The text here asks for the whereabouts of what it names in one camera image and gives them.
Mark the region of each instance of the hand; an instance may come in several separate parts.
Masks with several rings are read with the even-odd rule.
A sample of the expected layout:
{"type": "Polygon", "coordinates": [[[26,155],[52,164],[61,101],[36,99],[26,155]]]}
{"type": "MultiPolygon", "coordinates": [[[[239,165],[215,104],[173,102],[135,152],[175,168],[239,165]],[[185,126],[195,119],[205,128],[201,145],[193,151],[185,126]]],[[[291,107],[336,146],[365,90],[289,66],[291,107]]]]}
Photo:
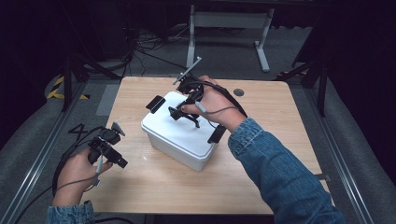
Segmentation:
{"type": "MultiPolygon", "coordinates": [[[[89,154],[90,150],[86,148],[68,159],[58,178],[58,188],[60,189],[57,190],[52,201],[53,206],[79,204],[84,190],[95,183],[98,174],[96,173],[96,166],[91,165],[88,161],[89,154]],[[79,180],[83,181],[64,186],[79,180]]],[[[112,165],[111,162],[103,163],[100,174],[110,169],[112,165]]]]}
{"type": "MultiPolygon", "coordinates": [[[[199,77],[199,79],[201,81],[207,81],[215,85],[219,85],[217,81],[208,76],[202,76],[199,77]]],[[[231,103],[223,94],[214,90],[210,86],[204,85],[204,97],[200,103],[204,106],[206,111],[209,112],[208,114],[204,114],[196,105],[183,105],[181,110],[184,113],[198,114],[213,122],[222,124],[230,132],[233,132],[233,130],[245,120],[245,116],[236,108],[229,108],[218,113],[210,114],[210,112],[219,111],[223,108],[234,107],[234,104],[231,103]]]]}

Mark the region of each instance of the dark round mark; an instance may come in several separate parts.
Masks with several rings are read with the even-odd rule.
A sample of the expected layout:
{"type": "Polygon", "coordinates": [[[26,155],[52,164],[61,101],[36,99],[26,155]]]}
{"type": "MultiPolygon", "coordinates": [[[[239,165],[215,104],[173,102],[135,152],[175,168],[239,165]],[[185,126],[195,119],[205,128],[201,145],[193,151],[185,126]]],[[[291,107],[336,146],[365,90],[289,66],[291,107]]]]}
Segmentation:
{"type": "Polygon", "coordinates": [[[235,89],[233,90],[233,94],[235,94],[236,96],[243,96],[245,92],[242,91],[241,89],[235,89]]]}

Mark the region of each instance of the denim sleeve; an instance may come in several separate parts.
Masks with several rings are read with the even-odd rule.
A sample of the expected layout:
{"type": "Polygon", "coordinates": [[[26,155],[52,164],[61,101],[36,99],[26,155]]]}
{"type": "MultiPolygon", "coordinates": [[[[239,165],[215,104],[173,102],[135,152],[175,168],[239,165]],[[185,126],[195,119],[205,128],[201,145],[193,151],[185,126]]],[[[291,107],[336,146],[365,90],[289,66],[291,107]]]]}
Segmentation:
{"type": "Polygon", "coordinates": [[[228,145],[273,210],[276,223],[345,222],[317,178],[254,119],[242,122],[228,145]]]}
{"type": "Polygon", "coordinates": [[[91,201],[84,204],[55,207],[50,206],[47,210],[47,223],[60,224],[83,224],[95,223],[93,207],[91,201]]]}

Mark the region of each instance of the white plastic container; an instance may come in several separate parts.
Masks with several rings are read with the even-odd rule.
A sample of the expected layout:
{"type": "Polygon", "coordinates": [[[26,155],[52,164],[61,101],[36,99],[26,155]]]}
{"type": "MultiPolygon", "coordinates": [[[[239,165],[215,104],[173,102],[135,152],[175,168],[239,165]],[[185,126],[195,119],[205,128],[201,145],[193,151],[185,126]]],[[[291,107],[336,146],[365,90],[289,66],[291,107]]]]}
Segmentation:
{"type": "Polygon", "coordinates": [[[166,101],[157,112],[148,113],[143,118],[143,131],[148,134],[153,147],[195,171],[202,171],[217,147],[217,144],[207,143],[215,128],[202,117],[198,118],[200,128],[185,118],[172,119],[168,107],[176,108],[186,96],[170,91],[164,98],[166,101]]]}

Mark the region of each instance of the wooden table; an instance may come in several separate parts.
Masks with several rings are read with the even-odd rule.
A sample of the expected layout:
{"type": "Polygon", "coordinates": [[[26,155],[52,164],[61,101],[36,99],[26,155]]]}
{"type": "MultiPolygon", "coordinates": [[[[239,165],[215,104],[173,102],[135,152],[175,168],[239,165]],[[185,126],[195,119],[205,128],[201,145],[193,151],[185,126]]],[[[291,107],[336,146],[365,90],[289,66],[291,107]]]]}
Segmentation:
{"type": "MultiPolygon", "coordinates": [[[[117,120],[126,136],[114,148],[129,163],[100,176],[84,194],[96,212],[142,214],[272,214],[245,170],[228,149],[226,132],[205,169],[196,172],[151,146],[141,128],[155,95],[174,91],[170,77],[125,77],[107,127],[117,120]]],[[[321,174],[290,89],[284,82],[218,79],[250,117],[273,133],[313,174],[321,174]]]]}

